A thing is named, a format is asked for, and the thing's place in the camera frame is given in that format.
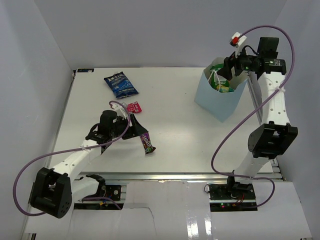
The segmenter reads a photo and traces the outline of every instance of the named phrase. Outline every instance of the white cable tie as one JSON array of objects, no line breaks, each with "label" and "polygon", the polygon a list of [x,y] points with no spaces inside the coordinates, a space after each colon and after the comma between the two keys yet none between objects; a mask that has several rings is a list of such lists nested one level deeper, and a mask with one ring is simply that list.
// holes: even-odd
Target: white cable tie
[{"label": "white cable tie", "polygon": [[280,88],[279,86],[277,86],[275,89],[279,90],[279,92],[282,92],[282,93],[284,93],[286,91],[285,89]]},{"label": "white cable tie", "polygon": [[85,145],[82,144],[80,147],[82,148],[82,151],[87,151],[87,152],[89,152],[89,150],[85,148]]}]

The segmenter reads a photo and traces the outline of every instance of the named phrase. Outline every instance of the green item in bag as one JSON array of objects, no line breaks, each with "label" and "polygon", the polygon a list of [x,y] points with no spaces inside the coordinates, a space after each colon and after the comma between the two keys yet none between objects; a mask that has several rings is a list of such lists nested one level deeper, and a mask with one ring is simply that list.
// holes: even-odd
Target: green item in bag
[{"label": "green item in bag", "polygon": [[[210,75],[213,70],[217,72],[220,69],[222,69],[223,67],[224,67],[223,63],[213,65],[209,70]],[[211,79],[209,79],[209,83],[210,83],[211,87],[213,89],[219,91],[220,93],[231,93],[231,92],[235,91],[230,87],[229,81],[227,79],[225,79],[223,76],[219,75],[219,81],[218,81],[217,75],[215,73],[213,73],[211,76]]]}]

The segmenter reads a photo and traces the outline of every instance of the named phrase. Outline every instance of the metal frame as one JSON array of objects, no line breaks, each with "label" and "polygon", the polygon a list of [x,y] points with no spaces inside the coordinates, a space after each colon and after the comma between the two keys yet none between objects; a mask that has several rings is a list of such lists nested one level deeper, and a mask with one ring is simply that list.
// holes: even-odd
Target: metal frame
[{"label": "metal frame", "polygon": [[[120,173],[120,172],[102,172],[97,173],[105,179],[106,185],[121,185],[121,199],[116,201],[119,204],[124,204],[127,196],[127,184],[134,181],[153,181],[153,182],[188,182],[188,183],[208,183],[208,184],[226,184],[227,176],[215,173]],[[84,177],[85,172],[79,175],[79,178]],[[283,182],[281,173],[274,172],[263,174],[259,173],[259,177],[268,177],[275,182]],[[81,204],[93,204],[100,201],[78,201]],[[233,203],[234,200],[209,200],[210,203]],[[254,203],[255,200],[244,200],[244,203]]]}]

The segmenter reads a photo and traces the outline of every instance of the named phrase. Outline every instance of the purple candy package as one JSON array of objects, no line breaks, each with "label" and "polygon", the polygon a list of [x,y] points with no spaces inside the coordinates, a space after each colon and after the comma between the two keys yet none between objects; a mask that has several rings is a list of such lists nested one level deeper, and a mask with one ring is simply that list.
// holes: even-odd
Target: purple candy package
[{"label": "purple candy package", "polygon": [[150,154],[154,150],[156,150],[156,148],[154,146],[152,146],[152,144],[151,144],[150,136],[149,136],[148,132],[140,135],[140,139],[141,139],[142,145],[144,147],[145,154]]}]

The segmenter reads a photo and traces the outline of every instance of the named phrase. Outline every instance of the black bracket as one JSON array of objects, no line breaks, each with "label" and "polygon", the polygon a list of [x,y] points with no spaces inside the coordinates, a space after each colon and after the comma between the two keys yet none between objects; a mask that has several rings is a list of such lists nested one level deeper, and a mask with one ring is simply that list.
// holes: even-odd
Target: black bracket
[{"label": "black bracket", "polygon": [[68,174],[41,168],[32,187],[31,206],[60,219],[67,214],[71,203],[72,192]]},{"label": "black bracket", "polygon": [[289,123],[287,125],[265,123],[250,134],[248,149],[254,158],[275,159],[285,153],[297,135],[298,128]]},{"label": "black bracket", "polygon": [[234,51],[229,57],[226,57],[223,60],[223,67],[220,70],[218,70],[216,73],[219,76],[222,76],[225,79],[230,81],[233,78],[231,69],[235,66],[235,64],[236,64],[236,52]]},{"label": "black bracket", "polygon": [[260,37],[257,49],[258,55],[264,58],[276,59],[278,57],[278,44],[278,37]]},{"label": "black bracket", "polygon": [[[130,120],[131,126],[123,135],[123,140],[131,139],[148,132],[148,130],[138,122],[134,114],[130,114]],[[126,118],[118,116],[115,111],[105,110],[100,116],[100,122],[93,125],[85,139],[96,141],[98,144],[105,144],[120,136],[127,125],[128,120]]]},{"label": "black bracket", "polygon": [[121,198],[121,185],[106,185],[106,180],[97,174],[87,174],[87,178],[95,179],[99,185],[94,195],[86,196],[91,197],[107,197],[114,201],[119,201]]}]

